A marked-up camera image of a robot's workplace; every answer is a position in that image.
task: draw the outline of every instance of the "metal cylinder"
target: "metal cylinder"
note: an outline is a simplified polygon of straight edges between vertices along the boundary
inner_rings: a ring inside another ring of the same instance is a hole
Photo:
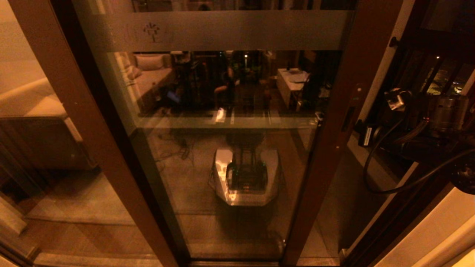
[[[467,108],[465,95],[438,95],[434,99],[429,128],[441,132],[461,130]]]

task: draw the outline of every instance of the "pillow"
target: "pillow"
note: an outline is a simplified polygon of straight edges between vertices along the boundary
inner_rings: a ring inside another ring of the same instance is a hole
[[[129,80],[133,80],[140,75],[142,75],[142,70],[136,66],[131,65],[127,68],[127,78],[129,78]]]
[[[137,56],[140,56],[140,57],[162,57],[163,67],[164,68],[172,67],[171,55],[170,54],[139,54]]]
[[[163,55],[159,56],[139,56],[136,55],[137,67],[142,70],[156,70],[163,68]]]

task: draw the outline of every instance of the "wall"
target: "wall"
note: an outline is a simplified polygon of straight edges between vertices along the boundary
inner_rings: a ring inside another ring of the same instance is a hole
[[[454,188],[376,267],[438,267],[475,242],[475,196]]]
[[[464,251],[442,267],[470,267],[475,266],[475,246]]]
[[[44,78],[7,0],[0,0],[0,94]]]
[[[0,255],[0,266],[2,266],[2,267],[17,267],[18,265],[13,264],[9,260],[2,257],[2,255]]]

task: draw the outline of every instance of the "cable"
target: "cable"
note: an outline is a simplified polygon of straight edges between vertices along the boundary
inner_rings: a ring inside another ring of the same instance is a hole
[[[397,192],[401,192],[401,191],[404,191],[404,190],[407,190],[409,188],[412,188],[420,183],[422,183],[423,181],[425,181],[427,178],[429,178],[430,176],[432,176],[435,172],[437,172],[438,170],[442,169],[444,166],[452,163],[453,161],[465,156],[465,155],[468,155],[470,153],[473,153],[475,152],[475,148],[472,148],[472,149],[468,149],[468,150],[465,150],[457,155],[455,155],[454,157],[444,161],[443,163],[441,163],[440,165],[438,165],[436,168],[432,169],[430,172],[428,172],[426,175],[422,176],[421,178],[415,180],[414,182],[410,183],[410,184],[405,184],[405,185],[402,185],[400,187],[396,187],[394,189],[391,189],[391,190],[386,190],[386,191],[378,191],[378,190],[374,190],[373,188],[371,188],[369,182],[368,182],[368,167],[370,165],[370,161],[371,161],[371,158],[373,156],[373,154],[375,153],[376,149],[380,146],[381,142],[384,140],[384,138],[386,138],[397,126],[399,126],[399,124],[401,124],[402,122],[404,121],[404,118],[402,118],[401,120],[399,120],[396,124],[394,124],[391,129],[389,129],[389,131],[387,131],[377,142],[376,144],[374,145],[373,149],[371,149],[371,152],[370,154],[368,155],[368,158],[366,159],[366,163],[364,165],[364,168],[363,168],[363,181],[364,181],[364,184],[366,186],[366,188],[371,192],[371,193],[374,193],[374,194],[393,194],[393,193],[397,193]]]
[[[160,156],[155,160],[155,162],[163,162],[164,160],[171,158],[173,156],[179,155],[181,160],[186,160],[190,159],[191,165],[194,167],[195,166],[195,156],[193,153],[193,149],[195,146],[196,140],[193,142],[187,142],[185,138],[178,139],[177,136],[173,136],[173,138],[164,138],[163,135],[159,134],[158,138],[164,141],[173,141],[175,144],[177,144],[180,149],[176,152],[163,152],[160,154]]]
[[[412,129],[412,131],[410,131],[406,135],[401,136],[400,138],[394,140],[393,143],[403,144],[403,143],[407,143],[407,142],[411,141],[412,138],[419,135],[427,127],[428,124],[429,124],[429,119],[424,118],[414,129]]]

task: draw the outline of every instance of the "door frame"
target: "door frame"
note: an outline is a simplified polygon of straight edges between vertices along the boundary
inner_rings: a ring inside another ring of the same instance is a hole
[[[164,266],[180,266],[181,258],[174,254],[174,244],[167,242],[170,231],[164,226],[159,227],[158,222],[163,220],[162,212],[153,202],[156,199],[150,197],[152,189],[149,184],[141,182],[145,175],[142,168],[137,167],[135,153],[133,150],[130,152],[131,144],[115,109],[101,109],[96,103],[108,103],[107,107],[110,107],[112,100],[109,95],[98,94],[104,91],[90,90],[101,86],[105,90],[105,86],[100,83],[88,86],[85,71],[77,63],[51,1],[35,1],[32,4],[29,0],[9,0],[9,3],[88,151],[96,158],[150,247]]]
[[[315,137],[280,263],[283,266],[297,264],[389,43],[402,2],[360,0],[358,4],[327,119]],[[164,212],[146,182],[71,1],[49,0],[31,5],[28,0],[10,0],[10,5],[91,154],[159,260],[164,266],[187,264],[190,257],[181,252],[181,244],[173,241]]]

